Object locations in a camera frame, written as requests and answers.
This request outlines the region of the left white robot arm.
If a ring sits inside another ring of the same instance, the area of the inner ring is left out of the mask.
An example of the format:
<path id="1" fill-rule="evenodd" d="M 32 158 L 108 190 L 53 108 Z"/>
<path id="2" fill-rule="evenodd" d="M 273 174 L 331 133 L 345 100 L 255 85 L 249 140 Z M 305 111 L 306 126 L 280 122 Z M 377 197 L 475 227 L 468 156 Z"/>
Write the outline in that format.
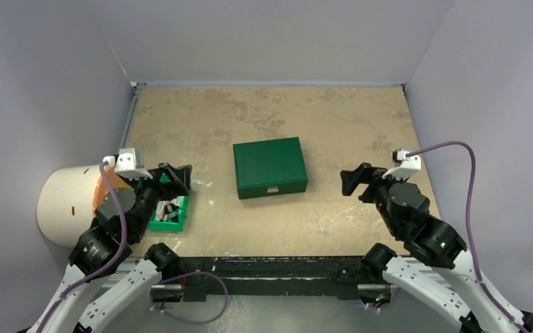
<path id="1" fill-rule="evenodd" d="M 99 166 L 106 198 L 78 238 L 63 279 L 29 332 L 73 332 L 91 299 L 146 232 L 161 200 L 187 195 L 192 166 L 160 164 L 146 170 L 132 160 L 106 157 Z"/>

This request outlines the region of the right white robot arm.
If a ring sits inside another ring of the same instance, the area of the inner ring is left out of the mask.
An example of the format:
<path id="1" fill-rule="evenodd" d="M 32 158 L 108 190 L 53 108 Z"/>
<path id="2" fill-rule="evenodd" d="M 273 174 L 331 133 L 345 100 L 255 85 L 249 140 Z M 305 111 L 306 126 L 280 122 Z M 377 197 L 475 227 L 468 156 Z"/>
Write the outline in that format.
<path id="1" fill-rule="evenodd" d="M 351 196 L 359 185 L 366 185 L 359 200 L 375 205 L 390 235 L 450 286 L 422 277 L 381 243 L 363 256 L 363 276 L 412 294 L 460 332 L 533 332 L 533 313 L 509 303 L 475 268 L 469 245 L 451 225 L 431 215 L 430 199 L 413 183 L 384 177 L 385 171 L 369 163 L 341 171 L 342 194 Z"/>

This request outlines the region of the green jewelry box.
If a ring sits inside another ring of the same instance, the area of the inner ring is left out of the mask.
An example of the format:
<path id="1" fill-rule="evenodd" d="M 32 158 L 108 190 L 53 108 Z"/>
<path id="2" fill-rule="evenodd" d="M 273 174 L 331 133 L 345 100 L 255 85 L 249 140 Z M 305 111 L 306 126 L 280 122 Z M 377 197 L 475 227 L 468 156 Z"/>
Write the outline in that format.
<path id="1" fill-rule="evenodd" d="M 309 182 L 298 137 L 233 144 L 238 199 L 302 193 Z"/>

